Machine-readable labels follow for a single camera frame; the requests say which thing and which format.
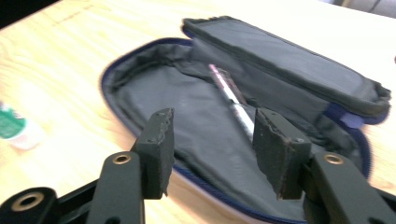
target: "light wood surface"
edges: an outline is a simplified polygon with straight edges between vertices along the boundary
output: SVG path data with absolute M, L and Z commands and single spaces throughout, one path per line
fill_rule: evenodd
M 343 63 L 396 91 L 396 20 L 316 1 L 64 0 L 0 30 L 0 99 L 47 138 L 22 151 L 0 141 L 0 203 L 31 187 L 58 196 L 97 178 L 104 159 L 134 137 L 106 106 L 99 81 L 121 55 L 184 35 L 183 18 L 229 15 Z M 364 127 L 370 183 L 396 194 L 396 115 Z M 147 223 L 241 223 L 172 175 L 169 197 L 146 202 Z

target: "pencil case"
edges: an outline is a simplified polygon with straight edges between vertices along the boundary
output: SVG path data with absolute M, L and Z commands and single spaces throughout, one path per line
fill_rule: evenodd
M 389 112 L 390 91 L 356 71 L 231 17 L 183 20 L 188 38 L 163 38 L 117 59 L 103 95 L 136 136 L 160 109 L 175 109 L 174 171 L 257 221 L 304 223 L 302 200 L 278 201 L 254 150 L 214 84 L 208 65 L 227 71 L 254 119 L 265 107 L 313 143 L 351 159 L 368 177 L 372 155 L 361 132 Z

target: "pen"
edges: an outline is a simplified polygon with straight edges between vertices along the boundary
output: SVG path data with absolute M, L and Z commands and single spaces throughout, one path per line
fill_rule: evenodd
M 224 75 L 219 71 L 219 69 L 214 65 L 210 64 L 209 65 L 210 70 L 212 70 L 212 78 L 215 80 L 215 83 L 223 93 L 224 97 L 226 98 L 227 101 L 230 102 L 230 107 L 233 110 L 233 113 L 238 120 L 239 124 L 242 126 L 244 129 L 248 139 L 250 142 L 253 141 L 253 132 L 254 132 L 254 123 L 248 116 L 248 113 L 244 109 L 244 107 L 239 103 L 238 98 L 235 96 L 233 93 L 233 90 L 231 89 L 230 85 L 228 84 L 226 78 Z

